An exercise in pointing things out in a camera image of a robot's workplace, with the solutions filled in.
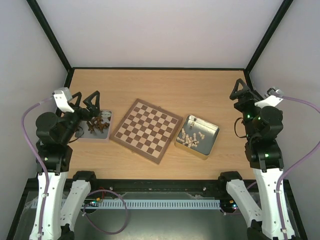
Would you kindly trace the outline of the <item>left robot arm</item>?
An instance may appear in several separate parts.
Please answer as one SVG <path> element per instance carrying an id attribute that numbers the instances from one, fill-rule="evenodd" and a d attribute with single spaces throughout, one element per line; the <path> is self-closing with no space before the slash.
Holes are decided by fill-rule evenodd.
<path id="1" fill-rule="evenodd" d="M 38 141 L 31 149 L 36 157 L 38 202 L 31 240 L 73 240 L 75 223 L 82 205 L 96 185 L 93 171 L 78 171 L 72 179 L 70 192 L 62 201 L 69 174 L 73 150 L 71 138 L 83 121 L 100 114 L 100 92 L 95 91 L 86 99 L 82 94 L 71 94 L 67 87 L 54 91 L 53 99 L 63 112 L 42 113 L 35 122 Z"/>

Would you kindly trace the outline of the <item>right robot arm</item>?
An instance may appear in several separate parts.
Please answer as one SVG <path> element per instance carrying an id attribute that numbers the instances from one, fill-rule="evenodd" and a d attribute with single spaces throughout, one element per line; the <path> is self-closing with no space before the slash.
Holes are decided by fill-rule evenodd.
<path id="1" fill-rule="evenodd" d="M 250 240 L 296 240 L 288 214 L 281 176 L 284 173 L 282 152 L 276 141 L 283 130 L 283 112 L 276 106 L 282 101 L 270 88 L 261 99 L 241 79 L 229 96 L 234 108 L 242 113 L 245 128 L 245 155 L 253 170 L 260 203 L 256 203 L 237 171 L 222 172 L 218 191 L 231 196 L 247 224 Z"/>

